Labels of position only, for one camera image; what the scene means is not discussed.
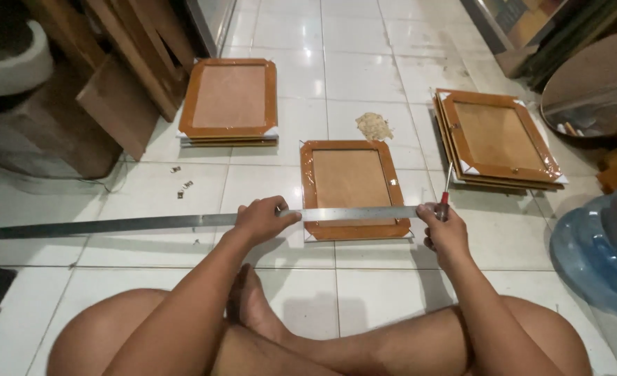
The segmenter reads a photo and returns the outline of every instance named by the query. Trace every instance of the wooden picture frame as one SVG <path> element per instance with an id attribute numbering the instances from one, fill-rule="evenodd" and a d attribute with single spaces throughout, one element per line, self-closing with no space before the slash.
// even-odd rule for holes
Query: wooden picture frame
<path id="1" fill-rule="evenodd" d="M 382 168 L 390 206 L 404 206 L 404 197 L 401 194 L 397 174 L 386 143 L 381 141 L 307 141 L 302 146 L 300 155 L 304 209 L 317 209 L 319 207 L 314 153 L 323 150 L 375 151 Z M 408 218 L 394 219 L 393 224 L 368 226 L 321 226 L 319 222 L 304 223 L 304 228 L 316 240 L 400 238 L 409 233 L 410 227 L 411 221 Z"/>
<path id="2" fill-rule="evenodd" d="M 499 187 L 499 188 L 509 188 L 509 189 L 564 189 L 564 185 L 559 183 L 543 183 L 543 182 L 535 182 L 535 181 L 523 181 L 516 179 L 505 179 L 505 178 L 493 178 L 482 175 L 464 175 L 462 172 L 462 168 L 459 164 L 459 158 L 457 157 L 457 152 L 455 151 L 455 146 L 452 143 L 452 140 L 449 136 L 449 129 L 447 127 L 447 119 L 446 114 L 444 112 L 443 107 L 441 106 L 441 101 L 438 96 L 432 98 L 434 101 L 434 110 L 436 112 L 436 122 L 438 125 L 439 132 L 441 134 L 441 140 L 443 141 L 444 148 L 446 150 L 446 156 L 448 162 L 453 162 L 455 178 L 457 180 L 464 181 L 467 184 L 472 185 L 481 185 L 485 187 Z"/>
<path id="3" fill-rule="evenodd" d="M 208 67 L 264 67 L 264 119 L 259 126 L 246 127 L 195 127 L 195 113 L 202 76 Z M 188 83 L 186 102 L 179 122 L 179 131 L 191 139 L 225 139 L 228 137 L 262 137 L 277 125 L 276 65 L 264 59 L 203 59 L 193 68 Z"/>
<path id="4" fill-rule="evenodd" d="M 513 96 L 499 96 L 444 89 L 438 89 L 436 91 L 444 111 L 445 125 L 448 127 L 449 131 L 447 135 L 454 145 L 456 153 L 456 160 L 454 162 L 456 165 L 460 166 L 463 175 L 543 183 L 564 183 L 566 181 L 522 101 Z M 518 134 L 525 134 L 528 138 L 522 139 L 517 136 L 511 139 L 510 142 L 518 142 L 521 146 L 521 153 L 526 153 L 524 157 L 529 157 L 534 160 L 529 161 L 528 165 L 511 166 L 480 163 L 477 158 L 474 158 L 474 150 L 470 147 L 470 140 L 475 141 L 476 137 L 488 138 L 497 136 L 498 134 L 492 134 L 491 132 L 465 131 L 464 127 L 469 127 L 471 125 L 466 125 L 460 120 L 458 106 L 461 105 L 482 106 L 485 110 L 486 107 L 491 107 L 492 112 L 501 109 L 513 110 L 521 125 L 521 128 L 517 129 Z"/>

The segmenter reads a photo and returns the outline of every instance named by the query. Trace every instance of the bare foot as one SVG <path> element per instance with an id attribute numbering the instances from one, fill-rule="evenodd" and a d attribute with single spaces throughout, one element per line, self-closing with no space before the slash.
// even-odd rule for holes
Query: bare foot
<path id="1" fill-rule="evenodd" d="M 229 320 L 234 320 L 278 344 L 293 336 L 271 310 L 264 297 L 260 277 L 250 264 L 241 267 L 229 292 L 227 315 Z"/>

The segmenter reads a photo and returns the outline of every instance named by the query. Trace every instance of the metal ruler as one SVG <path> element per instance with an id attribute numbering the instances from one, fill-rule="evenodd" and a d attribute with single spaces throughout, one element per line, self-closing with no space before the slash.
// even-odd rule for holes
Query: metal ruler
<path id="1" fill-rule="evenodd" d="M 278 216 L 299 212 L 302 221 L 337 221 L 344 219 L 414 218 L 415 206 L 353 207 L 349 209 L 302 209 L 279 211 Z M 175 229 L 203 226 L 234 226 L 236 214 L 204 214 L 201 216 L 173 216 L 111 219 L 108 221 L 68 222 L 31 226 L 0 227 L 1 239 L 33 239 L 65 237 L 105 232 L 140 231 L 146 229 Z"/>

